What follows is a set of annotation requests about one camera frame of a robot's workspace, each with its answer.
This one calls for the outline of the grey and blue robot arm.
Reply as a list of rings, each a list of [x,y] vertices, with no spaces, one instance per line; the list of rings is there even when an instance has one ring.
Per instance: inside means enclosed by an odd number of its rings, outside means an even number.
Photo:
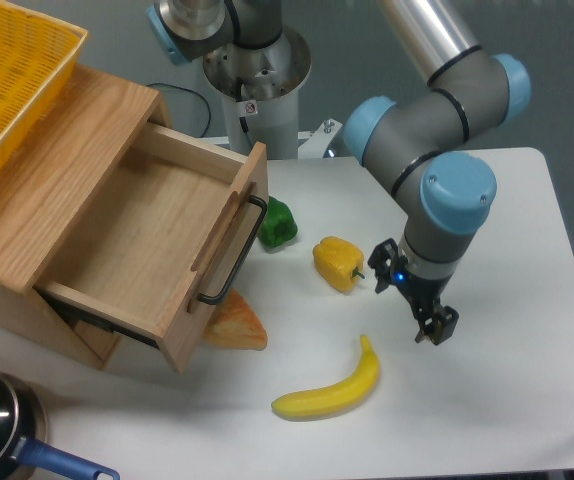
[[[345,122],[343,138],[407,216],[402,237],[377,245],[369,258],[377,289],[397,288],[419,338],[440,344],[458,321],[442,292],[497,191],[491,168],[462,148],[522,113],[531,81],[520,61],[487,54],[445,1],[380,7],[428,92],[407,105],[366,100]],[[263,143],[272,159],[297,155],[298,92],[311,54],[284,23],[280,2],[156,1],[146,15],[174,64],[201,61],[221,95],[232,150]]]

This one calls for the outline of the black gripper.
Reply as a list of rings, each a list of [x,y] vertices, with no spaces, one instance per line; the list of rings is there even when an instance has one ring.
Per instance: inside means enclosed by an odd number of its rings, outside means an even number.
[[[441,303],[441,295],[455,273],[455,262],[435,263],[407,254],[387,239],[374,247],[367,264],[374,272],[376,293],[395,286],[408,302],[419,326],[416,343],[440,345],[452,336],[459,314]]]

